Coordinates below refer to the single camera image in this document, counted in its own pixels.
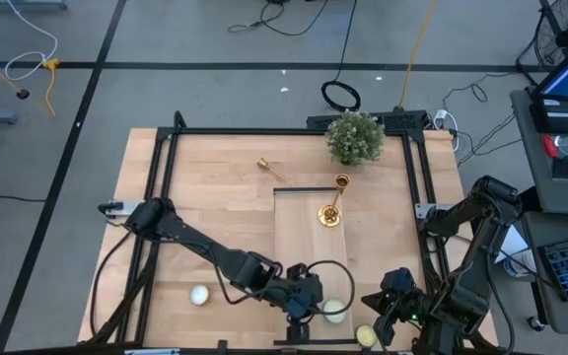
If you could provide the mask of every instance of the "brass candlestick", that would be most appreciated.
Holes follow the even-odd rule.
[[[331,204],[322,206],[319,209],[319,221],[326,227],[334,227],[341,222],[341,212],[336,208],[339,196],[343,194],[345,187],[350,184],[350,177],[345,174],[336,176],[336,195]]]
[[[262,169],[267,169],[269,171],[271,171],[272,173],[276,174],[278,178],[281,178],[284,182],[288,183],[289,185],[291,185],[291,187],[294,187],[293,184],[291,182],[289,182],[287,179],[285,179],[283,176],[277,174],[273,169],[271,169],[271,167],[268,165],[268,162],[264,160],[264,158],[260,158],[260,160],[257,161],[257,165],[259,167],[261,167]]]

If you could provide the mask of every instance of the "wheel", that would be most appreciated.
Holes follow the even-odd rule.
[[[544,324],[540,322],[540,320],[538,319],[538,316],[533,316],[533,317],[529,317],[527,319],[528,324],[530,325],[530,328],[532,328],[535,331],[543,331],[544,330]]]

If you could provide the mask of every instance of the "gray floor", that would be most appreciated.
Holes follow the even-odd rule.
[[[69,1],[70,10],[25,11],[29,20],[59,38],[64,61],[98,56],[116,0]],[[285,37],[267,29],[229,35],[227,27],[255,21],[262,0],[128,1],[108,55],[109,61],[152,62],[335,62],[347,29],[351,1],[332,0],[306,35]],[[277,26],[295,31],[320,3],[292,0]],[[359,2],[347,62],[406,63],[426,14],[426,1]],[[533,34],[537,1],[439,0],[417,63],[513,64]],[[27,28],[9,11],[0,12],[0,60],[22,52],[49,51],[49,38]],[[52,100],[57,118],[20,102],[0,81],[0,108],[20,114],[14,126],[0,125],[0,193],[45,197],[91,71],[59,70]],[[432,114],[451,89],[484,73],[415,72],[404,106]],[[331,71],[146,71],[105,70],[80,135],[8,350],[73,344],[84,312],[104,221],[96,206],[114,190],[124,144],[132,127],[169,125],[180,109],[190,126],[303,127],[308,115],[332,112],[320,85]],[[390,110],[404,73],[343,72],[341,80],[363,97],[362,110]],[[39,71],[23,82],[41,101],[49,76]],[[450,111],[460,130],[482,137],[511,113],[509,93],[527,82],[520,75],[489,78],[482,104],[470,92],[454,94]],[[488,147],[517,139],[515,123]],[[465,147],[458,159],[467,153]],[[460,168],[464,190],[489,174],[518,189],[532,178],[521,144],[475,157]],[[36,226],[40,204],[0,200],[0,319]],[[530,286],[497,275],[503,301],[513,315],[517,349],[568,354],[568,335],[531,331],[535,313]],[[508,330],[496,306],[502,344]]]

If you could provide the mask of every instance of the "green plant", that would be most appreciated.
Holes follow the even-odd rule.
[[[325,136],[332,159],[350,166],[379,160],[385,127],[377,120],[368,113],[346,111],[331,123]]]

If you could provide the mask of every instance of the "wooden board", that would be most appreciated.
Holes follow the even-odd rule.
[[[333,201],[334,191],[304,191],[275,193],[275,259],[284,268],[304,262],[310,265],[320,260],[334,260],[347,267],[344,223],[326,227],[320,223],[320,208]],[[340,200],[336,203],[342,210]],[[345,272],[333,264],[313,267],[323,286],[322,309],[327,300],[338,300],[345,305],[351,296],[350,280]],[[277,335],[286,338],[286,321],[279,322]],[[325,317],[314,317],[310,322],[311,339],[352,339],[352,313],[346,312],[342,323],[334,324]]]
[[[115,199],[143,196],[155,135],[156,129],[131,130]],[[451,136],[448,132],[427,131],[425,137],[437,202],[462,200]],[[402,266],[408,267],[416,283],[424,287],[400,138],[386,137],[381,159],[356,168],[332,162],[324,140],[321,136],[182,135],[170,198],[186,223],[220,243],[274,257],[272,190],[286,184],[260,170],[256,161],[265,158],[275,171],[303,186],[330,186],[335,175],[348,174],[352,183],[341,203],[348,266],[356,280],[356,300],[378,292],[383,275]],[[420,195],[422,202],[426,202],[417,148],[415,144],[411,147]],[[162,173],[160,169],[156,193],[161,187]],[[123,234],[121,229],[106,228],[99,261]],[[470,237],[469,229],[461,230],[461,234]],[[121,300],[132,246],[133,239],[118,249],[106,264],[98,292],[98,326]],[[467,244],[460,240],[448,242],[451,269],[461,263],[466,249]],[[207,307],[196,308],[187,299],[189,288],[197,283],[206,284],[211,290],[212,299]],[[129,338],[134,333],[138,311],[138,305],[133,307]],[[355,302],[352,308],[355,327],[373,323],[376,316],[360,302]],[[231,348],[271,347],[276,338],[275,325],[282,317],[280,311],[253,300],[237,306],[227,305],[222,300],[211,265],[181,246],[164,245],[145,345],[212,348],[219,339],[228,339]],[[404,323],[398,323],[395,329],[390,349],[409,349],[417,330]],[[498,343],[490,317],[480,330],[486,339]],[[88,339],[90,335],[88,307],[80,339]]]

